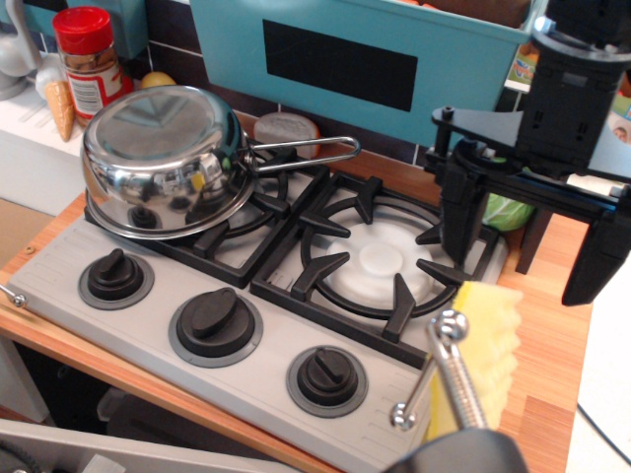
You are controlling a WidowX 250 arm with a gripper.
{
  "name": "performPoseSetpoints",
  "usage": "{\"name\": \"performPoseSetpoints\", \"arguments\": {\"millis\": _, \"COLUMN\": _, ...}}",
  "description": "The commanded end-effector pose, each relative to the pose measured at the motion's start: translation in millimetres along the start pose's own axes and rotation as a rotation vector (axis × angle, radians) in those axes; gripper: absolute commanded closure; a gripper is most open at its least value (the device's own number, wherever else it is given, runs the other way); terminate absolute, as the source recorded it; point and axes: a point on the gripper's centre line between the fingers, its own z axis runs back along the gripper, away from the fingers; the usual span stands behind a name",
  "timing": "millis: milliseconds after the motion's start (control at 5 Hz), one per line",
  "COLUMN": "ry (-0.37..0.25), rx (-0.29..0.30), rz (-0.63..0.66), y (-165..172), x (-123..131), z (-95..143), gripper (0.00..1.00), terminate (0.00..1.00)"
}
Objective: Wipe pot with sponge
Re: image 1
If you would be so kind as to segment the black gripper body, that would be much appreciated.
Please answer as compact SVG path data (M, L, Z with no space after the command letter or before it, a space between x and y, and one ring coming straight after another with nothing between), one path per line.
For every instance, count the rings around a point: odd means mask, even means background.
M523 110L436 109L428 159L441 191L446 167L462 167L482 176L488 194L595 222L629 197L591 196L562 180L630 180L630 148L606 123L630 68L630 4L551 1L542 21L531 34L539 58Z

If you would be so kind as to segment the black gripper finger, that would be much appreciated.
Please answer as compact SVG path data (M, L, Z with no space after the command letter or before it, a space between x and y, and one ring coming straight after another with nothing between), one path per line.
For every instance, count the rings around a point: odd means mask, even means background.
M630 200L591 223L568 279L562 304L592 303L630 252Z
M463 263L478 237L488 192L482 176L462 167L446 167L441 191L442 244L455 263Z

